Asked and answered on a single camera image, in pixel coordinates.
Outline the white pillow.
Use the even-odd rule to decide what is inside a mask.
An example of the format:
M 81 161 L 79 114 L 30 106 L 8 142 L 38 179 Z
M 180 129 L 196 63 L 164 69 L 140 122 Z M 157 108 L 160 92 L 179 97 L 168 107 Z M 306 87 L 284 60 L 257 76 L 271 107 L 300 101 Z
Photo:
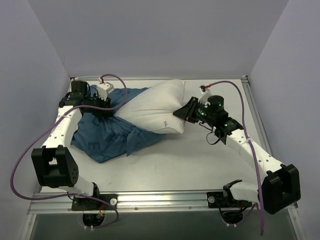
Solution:
M 185 121 L 173 112 L 183 106 L 184 93 L 183 80 L 165 80 L 135 96 L 115 116 L 156 134 L 182 134 Z

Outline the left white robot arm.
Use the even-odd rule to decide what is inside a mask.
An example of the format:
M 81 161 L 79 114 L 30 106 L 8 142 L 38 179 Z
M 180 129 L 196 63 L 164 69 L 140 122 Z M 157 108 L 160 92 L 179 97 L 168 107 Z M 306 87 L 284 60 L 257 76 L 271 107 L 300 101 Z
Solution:
M 37 180 L 42 187 L 61 189 L 80 196 L 90 210 L 100 206 L 99 189 L 95 183 L 80 176 L 69 147 L 85 112 L 100 118 L 111 116 L 109 94 L 113 90 L 111 83 L 101 82 L 92 93 L 87 82 L 73 81 L 70 91 L 59 102 L 56 126 L 43 145 L 31 152 Z

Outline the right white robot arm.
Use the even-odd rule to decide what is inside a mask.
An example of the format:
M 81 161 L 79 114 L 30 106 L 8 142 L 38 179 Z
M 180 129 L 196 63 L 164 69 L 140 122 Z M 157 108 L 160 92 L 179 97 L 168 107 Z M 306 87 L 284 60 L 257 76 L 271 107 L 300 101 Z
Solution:
M 224 109 L 222 96 L 210 96 L 207 103 L 192 97 L 173 115 L 189 123 L 209 125 L 220 142 L 233 149 L 255 170 L 256 183 L 236 179 L 223 186 L 225 205 L 232 207 L 240 201 L 259 203 L 267 213 L 275 214 L 301 199 L 298 169 L 272 157 L 247 136 L 244 125 L 231 118 Z

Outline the blue letter-print pillowcase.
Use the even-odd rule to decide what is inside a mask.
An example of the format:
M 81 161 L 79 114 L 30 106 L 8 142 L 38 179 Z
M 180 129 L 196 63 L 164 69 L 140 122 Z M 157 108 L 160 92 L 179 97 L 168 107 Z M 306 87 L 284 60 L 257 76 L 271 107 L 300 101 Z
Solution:
M 101 164 L 123 154 L 129 156 L 164 138 L 164 134 L 144 130 L 120 117 L 100 119 L 86 112 L 78 122 L 71 145 Z

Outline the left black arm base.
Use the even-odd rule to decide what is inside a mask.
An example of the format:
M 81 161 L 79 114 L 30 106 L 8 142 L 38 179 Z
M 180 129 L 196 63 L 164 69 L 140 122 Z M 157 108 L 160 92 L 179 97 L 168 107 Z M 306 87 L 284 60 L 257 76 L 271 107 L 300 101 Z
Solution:
M 99 200 L 83 197 L 73 197 L 71 210 L 78 212 L 97 211 L 97 213 L 83 213 L 80 218 L 80 223 L 84 227 L 90 229 L 107 227 L 116 223 L 119 219 L 119 212 L 117 210 L 118 195 L 115 193 L 102 193 L 98 197 Z M 106 212 L 114 211 L 115 219 L 107 222 Z

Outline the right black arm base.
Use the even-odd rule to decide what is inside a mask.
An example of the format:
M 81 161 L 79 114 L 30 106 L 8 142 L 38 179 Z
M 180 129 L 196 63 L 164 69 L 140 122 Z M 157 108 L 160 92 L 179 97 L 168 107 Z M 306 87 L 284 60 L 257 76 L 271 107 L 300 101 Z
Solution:
M 235 200 L 228 188 L 208 191 L 206 201 L 209 209 L 217 209 L 227 226 L 236 226 L 245 219 L 246 210 L 252 211 L 254 204 L 247 200 Z

